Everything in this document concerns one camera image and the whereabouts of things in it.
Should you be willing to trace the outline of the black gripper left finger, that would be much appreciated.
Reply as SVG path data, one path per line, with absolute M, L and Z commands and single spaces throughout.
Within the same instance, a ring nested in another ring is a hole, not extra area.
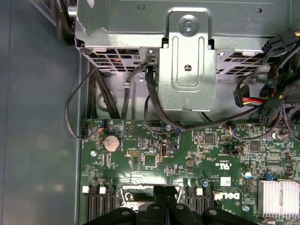
M 87 201 L 86 225 L 164 225 L 166 221 L 165 187 L 154 187 L 154 202 L 145 203 L 138 211 L 128 207 L 115 208 L 107 211 L 108 203 L 112 200 L 104 199 L 100 195 L 93 195 L 96 200 Z

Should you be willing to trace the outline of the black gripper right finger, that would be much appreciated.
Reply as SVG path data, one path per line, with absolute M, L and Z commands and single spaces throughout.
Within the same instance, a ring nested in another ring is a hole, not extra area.
M 255 223 L 234 215 L 230 212 L 208 208 L 202 214 L 184 205 L 177 203 L 177 190 L 174 186 L 165 187 L 167 209 L 170 213 L 172 225 L 254 225 Z

